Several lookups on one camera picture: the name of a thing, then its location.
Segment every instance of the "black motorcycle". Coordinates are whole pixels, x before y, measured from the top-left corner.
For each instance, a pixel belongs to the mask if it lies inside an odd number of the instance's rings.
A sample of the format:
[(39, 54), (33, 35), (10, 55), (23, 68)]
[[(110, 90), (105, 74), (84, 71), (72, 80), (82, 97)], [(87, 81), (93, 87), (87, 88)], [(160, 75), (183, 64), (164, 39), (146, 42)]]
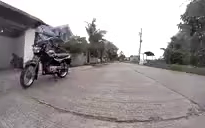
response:
[(20, 75), (20, 84), (23, 88), (30, 87), (34, 80), (37, 80), (40, 63), (42, 65), (42, 75), (57, 75), (64, 78), (68, 74), (71, 63), (70, 54), (56, 53), (54, 39), (54, 37), (50, 37), (47, 40), (34, 43), (34, 56), (25, 63)]

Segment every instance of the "motorcycle tire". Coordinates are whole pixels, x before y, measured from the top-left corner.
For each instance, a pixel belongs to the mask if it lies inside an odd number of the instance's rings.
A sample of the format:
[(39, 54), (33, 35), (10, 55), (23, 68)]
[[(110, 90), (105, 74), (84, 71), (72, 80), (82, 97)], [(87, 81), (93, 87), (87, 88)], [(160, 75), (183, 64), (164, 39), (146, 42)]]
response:
[(65, 65), (67, 66), (65, 71), (60, 71), (57, 73), (58, 77), (60, 77), (60, 78), (65, 78), (68, 75), (69, 66), (67, 64), (65, 64)]
[(22, 70), (21, 75), (20, 75), (20, 84), (21, 84), (21, 86), (22, 86), (24, 89), (29, 88), (29, 87), (34, 83), (34, 80), (35, 80), (35, 77), (33, 76), (32, 81), (30, 81), (28, 84), (26, 84), (25, 81), (24, 81), (26, 72), (27, 72), (28, 68), (30, 68), (30, 67), (33, 67), (33, 68), (34, 68), (34, 66), (29, 65), (29, 66), (25, 67), (25, 68)]

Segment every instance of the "building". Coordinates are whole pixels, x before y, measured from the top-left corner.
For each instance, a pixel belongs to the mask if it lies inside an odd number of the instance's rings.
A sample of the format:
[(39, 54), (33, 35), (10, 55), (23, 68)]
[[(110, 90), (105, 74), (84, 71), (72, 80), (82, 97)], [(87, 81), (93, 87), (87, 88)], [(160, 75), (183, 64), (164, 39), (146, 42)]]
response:
[[(23, 63), (32, 58), (35, 28), (39, 25), (47, 24), (0, 1), (0, 69), (11, 68), (10, 61), (13, 53), (23, 58)], [(64, 34), (65, 39), (72, 35), (69, 27), (58, 28), (68, 33), (68, 36)]]

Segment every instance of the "white sky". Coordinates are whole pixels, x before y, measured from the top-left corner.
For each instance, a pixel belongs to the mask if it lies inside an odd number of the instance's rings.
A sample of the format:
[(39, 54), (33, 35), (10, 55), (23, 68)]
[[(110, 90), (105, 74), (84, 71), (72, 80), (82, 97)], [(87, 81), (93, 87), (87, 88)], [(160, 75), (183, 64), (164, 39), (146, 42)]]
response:
[(49, 25), (69, 24), (75, 35), (87, 36), (85, 21), (95, 17), (100, 29), (125, 55), (137, 55), (139, 31), (143, 29), (142, 52), (163, 54), (170, 37), (178, 32), (185, 0), (2, 0)]

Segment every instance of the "grass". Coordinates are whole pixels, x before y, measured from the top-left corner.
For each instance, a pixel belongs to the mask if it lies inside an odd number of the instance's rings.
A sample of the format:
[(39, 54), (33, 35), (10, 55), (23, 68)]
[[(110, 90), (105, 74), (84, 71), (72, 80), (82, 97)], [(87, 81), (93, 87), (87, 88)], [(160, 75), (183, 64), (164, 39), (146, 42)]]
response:
[(159, 64), (155, 64), (155, 63), (154, 64), (145, 64), (145, 66), (205, 76), (205, 68), (201, 68), (201, 67), (193, 67), (193, 66), (189, 66), (189, 65), (177, 65), (177, 64), (169, 65), (169, 64), (160, 64), (160, 63)]

